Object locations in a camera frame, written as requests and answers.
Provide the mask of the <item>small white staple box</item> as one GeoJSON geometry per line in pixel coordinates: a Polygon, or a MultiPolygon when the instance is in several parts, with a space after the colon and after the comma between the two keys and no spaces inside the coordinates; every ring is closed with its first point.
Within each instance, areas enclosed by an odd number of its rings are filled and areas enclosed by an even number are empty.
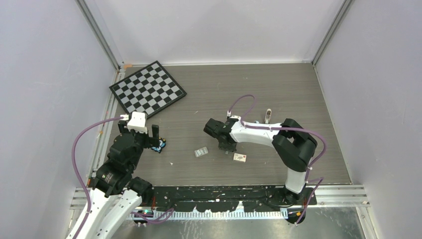
{"type": "Polygon", "coordinates": [[[235,153],[233,155],[233,160],[237,162],[246,162],[247,156],[244,154],[235,153]]]}

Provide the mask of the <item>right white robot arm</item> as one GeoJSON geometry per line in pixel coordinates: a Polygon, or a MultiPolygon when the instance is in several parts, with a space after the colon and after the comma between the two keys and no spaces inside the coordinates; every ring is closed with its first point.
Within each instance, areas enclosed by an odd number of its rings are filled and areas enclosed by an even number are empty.
{"type": "Polygon", "coordinates": [[[204,132],[218,140],[218,148],[235,152],[238,143],[255,143],[274,149],[287,167],[284,198],[297,204],[304,198],[307,169],[315,154],[317,141],[295,120],[283,123],[263,124],[244,122],[241,117],[231,116],[225,122],[209,119],[204,132]]]}

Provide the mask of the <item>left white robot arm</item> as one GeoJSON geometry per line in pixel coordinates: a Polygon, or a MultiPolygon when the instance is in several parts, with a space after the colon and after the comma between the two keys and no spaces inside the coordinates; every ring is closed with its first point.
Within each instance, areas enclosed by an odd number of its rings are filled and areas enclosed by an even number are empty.
{"type": "Polygon", "coordinates": [[[143,151],[150,148],[160,153],[166,140],[156,124],[149,135],[132,119],[118,121],[120,134],[97,170],[91,190],[84,190],[87,203],[69,232],[70,239],[109,239],[136,207],[152,202],[152,184],[132,175],[143,151]]]}

